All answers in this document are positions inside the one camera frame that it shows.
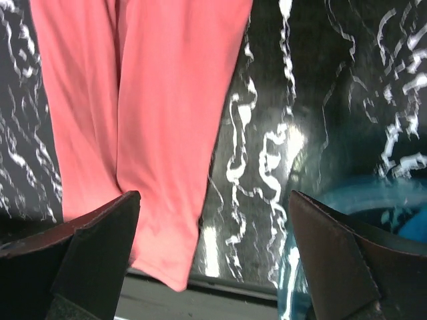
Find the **salmon pink t-shirt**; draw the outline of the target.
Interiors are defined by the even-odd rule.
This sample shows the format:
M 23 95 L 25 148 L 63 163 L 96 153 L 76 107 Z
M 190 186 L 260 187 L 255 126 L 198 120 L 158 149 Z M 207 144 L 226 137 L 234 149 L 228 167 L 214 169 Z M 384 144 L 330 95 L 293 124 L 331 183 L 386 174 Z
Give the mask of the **salmon pink t-shirt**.
M 187 287 L 251 1 L 32 1 L 72 220 L 141 195 L 133 267 Z

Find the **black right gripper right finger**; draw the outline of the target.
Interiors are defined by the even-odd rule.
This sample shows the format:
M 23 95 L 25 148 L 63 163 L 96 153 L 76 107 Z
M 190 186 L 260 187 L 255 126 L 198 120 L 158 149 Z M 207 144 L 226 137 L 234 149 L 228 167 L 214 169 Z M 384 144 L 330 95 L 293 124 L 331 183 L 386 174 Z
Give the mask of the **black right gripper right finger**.
M 299 191 L 291 192 L 289 210 L 312 299 L 307 319 L 426 318 L 426 242 Z

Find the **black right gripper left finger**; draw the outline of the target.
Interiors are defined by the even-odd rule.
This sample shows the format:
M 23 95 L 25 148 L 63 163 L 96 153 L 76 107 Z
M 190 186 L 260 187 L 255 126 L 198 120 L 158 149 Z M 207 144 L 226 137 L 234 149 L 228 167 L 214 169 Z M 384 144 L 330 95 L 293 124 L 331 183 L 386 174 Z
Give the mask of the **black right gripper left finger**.
M 2 319 L 113 319 L 140 194 L 1 246 Z

